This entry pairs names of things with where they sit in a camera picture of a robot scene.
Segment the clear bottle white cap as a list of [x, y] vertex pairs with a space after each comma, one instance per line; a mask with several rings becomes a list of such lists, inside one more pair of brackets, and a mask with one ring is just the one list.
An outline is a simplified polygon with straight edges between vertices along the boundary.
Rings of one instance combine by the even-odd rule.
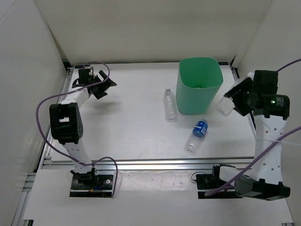
[[168, 122], [177, 120], [176, 100], [170, 88], [166, 88], [164, 92], [164, 109], [165, 117]]

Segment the orange white label bottle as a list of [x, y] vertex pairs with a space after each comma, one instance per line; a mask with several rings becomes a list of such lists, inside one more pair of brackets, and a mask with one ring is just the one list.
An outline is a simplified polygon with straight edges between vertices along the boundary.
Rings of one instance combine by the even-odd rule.
[[216, 105], [216, 110], [224, 116], [228, 116], [235, 108], [232, 98], [223, 97]]

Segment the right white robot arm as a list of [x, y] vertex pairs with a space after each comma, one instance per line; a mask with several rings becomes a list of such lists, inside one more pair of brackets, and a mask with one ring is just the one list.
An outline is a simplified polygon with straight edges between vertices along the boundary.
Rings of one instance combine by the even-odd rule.
[[228, 116], [233, 110], [245, 116], [253, 114], [255, 123], [254, 160], [245, 169], [221, 165], [211, 176], [216, 189], [205, 193], [210, 197], [233, 186], [240, 197], [267, 201], [290, 196], [283, 184], [280, 138], [289, 116], [290, 99], [277, 94], [278, 74], [254, 72], [237, 82], [217, 104], [217, 111]]

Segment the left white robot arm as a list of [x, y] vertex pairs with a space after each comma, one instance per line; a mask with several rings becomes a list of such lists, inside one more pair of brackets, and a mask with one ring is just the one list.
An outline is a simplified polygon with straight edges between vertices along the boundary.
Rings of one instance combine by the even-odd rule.
[[95, 174], [92, 161], [81, 140], [84, 128], [79, 109], [90, 96], [100, 99], [107, 95], [108, 88], [117, 84], [102, 70], [94, 74], [93, 67], [84, 67], [78, 73], [79, 77], [72, 84], [73, 93], [49, 107], [50, 128], [53, 139], [74, 159], [75, 170], [71, 171], [73, 176], [87, 188], [94, 188], [98, 185], [99, 177]]

